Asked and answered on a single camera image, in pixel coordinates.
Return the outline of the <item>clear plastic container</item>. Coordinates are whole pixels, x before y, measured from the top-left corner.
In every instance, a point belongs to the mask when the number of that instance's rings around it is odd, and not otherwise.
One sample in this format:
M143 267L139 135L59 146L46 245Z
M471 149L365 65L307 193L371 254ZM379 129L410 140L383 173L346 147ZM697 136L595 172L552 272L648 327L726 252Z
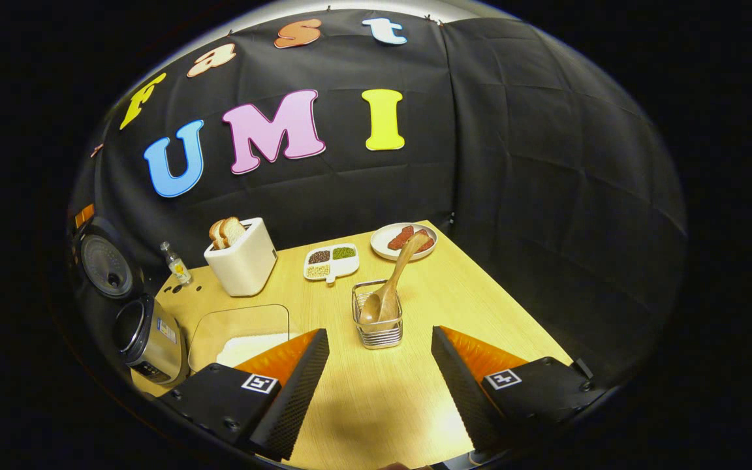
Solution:
M237 307L206 313L192 330L188 365L196 373L212 363L228 339L253 334L288 333L295 336L289 310L281 304Z

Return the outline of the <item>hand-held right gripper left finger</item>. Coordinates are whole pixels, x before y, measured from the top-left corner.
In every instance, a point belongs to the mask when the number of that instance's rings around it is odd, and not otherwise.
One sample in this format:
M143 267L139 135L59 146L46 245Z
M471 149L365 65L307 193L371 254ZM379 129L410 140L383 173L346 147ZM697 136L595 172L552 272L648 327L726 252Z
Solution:
M329 354L316 328L236 367L211 363L157 402L226 447L289 460Z

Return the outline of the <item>white round plate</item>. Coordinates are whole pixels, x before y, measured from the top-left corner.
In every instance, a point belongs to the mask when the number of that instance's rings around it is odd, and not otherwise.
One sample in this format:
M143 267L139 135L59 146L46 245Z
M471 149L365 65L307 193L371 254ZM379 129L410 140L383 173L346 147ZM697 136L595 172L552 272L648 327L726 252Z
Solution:
M416 261L423 258L426 258L430 255L430 253L435 250L437 243L438 243L438 235L435 232L435 229L433 227L429 227L428 225L424 225L422 223L392 223L385 225L383 227L379 227L371 236L370 238L370 246L374 253L378 254L381 258L396 261L399 258L400 251L401 250L391 250L387 248L388 243L399 234L401 229L403 227L406 227L408 225L412 225L414 227L415 232L417 232L420 229L426 229L431 234L432 238L435 239L435 243L432 247L430 247L429 250L424 251L423 253L415 253L410 260Z

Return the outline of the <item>white rice pile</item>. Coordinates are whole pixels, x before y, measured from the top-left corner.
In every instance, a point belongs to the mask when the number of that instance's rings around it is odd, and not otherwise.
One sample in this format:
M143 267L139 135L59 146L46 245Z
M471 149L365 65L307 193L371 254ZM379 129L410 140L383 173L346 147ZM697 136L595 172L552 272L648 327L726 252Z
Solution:
M253 334L228 339L217 354L217 363L236 367L289 340L288 333Z

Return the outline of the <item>dark grey rice cooker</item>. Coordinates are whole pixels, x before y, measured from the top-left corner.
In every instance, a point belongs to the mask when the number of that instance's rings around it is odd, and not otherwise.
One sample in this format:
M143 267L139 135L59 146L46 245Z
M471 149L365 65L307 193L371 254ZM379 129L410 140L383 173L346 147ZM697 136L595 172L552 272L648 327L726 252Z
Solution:
M74 229L76 298L108 362L153 384L182 381L185 355L176 319L146 290L144 272L109 220L94 216Z

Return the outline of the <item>metal wire chopstick holder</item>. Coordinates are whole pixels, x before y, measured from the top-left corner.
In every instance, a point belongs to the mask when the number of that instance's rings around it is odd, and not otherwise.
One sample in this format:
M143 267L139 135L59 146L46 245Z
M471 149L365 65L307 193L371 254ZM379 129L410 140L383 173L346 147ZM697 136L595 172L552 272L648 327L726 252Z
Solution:
M399 294L394 298L397 304L394 319L365 324L363 309L368 297L381 288L387 280L380 279L356 283L352 287L352 321L362 345L368 350L379 350L398 346L403 339L403 310Z

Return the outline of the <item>white divided bean dish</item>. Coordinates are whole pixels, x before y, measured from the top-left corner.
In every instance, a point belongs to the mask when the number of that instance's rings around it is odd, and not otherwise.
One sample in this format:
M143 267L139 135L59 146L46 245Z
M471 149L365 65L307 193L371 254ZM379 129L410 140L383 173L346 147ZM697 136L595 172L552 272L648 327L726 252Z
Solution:
M338 243L310 250L304 257L302 276L308 281L325 281L329 285L339 277L356 273L359 252L353 243Z

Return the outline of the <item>small clear bottle yellow label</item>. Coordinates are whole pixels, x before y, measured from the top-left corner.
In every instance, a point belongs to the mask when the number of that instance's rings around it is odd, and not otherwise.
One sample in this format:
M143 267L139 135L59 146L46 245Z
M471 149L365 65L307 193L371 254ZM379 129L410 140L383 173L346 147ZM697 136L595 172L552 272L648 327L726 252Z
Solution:
M159 249L163 253L168 268L170 268L171 273L173 273L180 285L188 285L188 283L191 283L192 275L190 271L186 268L185 263L176 250L171 247L171 244L164 241L159 244Z

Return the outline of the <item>white toaster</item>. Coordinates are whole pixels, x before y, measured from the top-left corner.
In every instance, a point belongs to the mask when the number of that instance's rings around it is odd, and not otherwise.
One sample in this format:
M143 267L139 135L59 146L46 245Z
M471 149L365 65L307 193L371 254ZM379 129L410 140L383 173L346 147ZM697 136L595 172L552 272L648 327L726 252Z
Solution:
M215 250L211 244L204 256L227 294L254 296L262 291L274 270L277 250L262 218L240 223L247 232L235 245Z

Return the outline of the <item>black backdrop cloth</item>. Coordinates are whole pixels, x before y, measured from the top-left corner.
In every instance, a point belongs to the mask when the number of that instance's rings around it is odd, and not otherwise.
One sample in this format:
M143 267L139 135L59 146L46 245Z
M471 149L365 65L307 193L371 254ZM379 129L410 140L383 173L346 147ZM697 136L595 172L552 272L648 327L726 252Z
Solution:
M261 217L278 249L427 220L603 381L636 371L674 306L687 222L665 143L602 69L518 19L275 18L107 117L67 229L95 204L152 281L160 243L203 266L225 217Z

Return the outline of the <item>wooden spoon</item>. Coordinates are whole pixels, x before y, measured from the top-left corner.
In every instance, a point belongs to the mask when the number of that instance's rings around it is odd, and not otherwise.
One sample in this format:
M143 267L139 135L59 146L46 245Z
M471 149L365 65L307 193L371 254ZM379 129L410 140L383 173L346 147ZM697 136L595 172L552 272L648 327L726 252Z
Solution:
M394 270L387 282L370 295L361 307L358 323L386 327L388 322L399 318L399 301L397 301L397 286L406 265L414 254L427 243L429 235L426 232L415 232L402 247L399 258L395 262Z

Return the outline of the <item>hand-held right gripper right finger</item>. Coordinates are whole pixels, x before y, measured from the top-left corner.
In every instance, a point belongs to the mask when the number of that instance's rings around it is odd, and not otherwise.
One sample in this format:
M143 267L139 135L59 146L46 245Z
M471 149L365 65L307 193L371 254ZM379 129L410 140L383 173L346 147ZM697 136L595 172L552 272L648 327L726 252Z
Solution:
M444 325L431 353L478 452L529 452L559 437L608 395L587 369L528 361Z

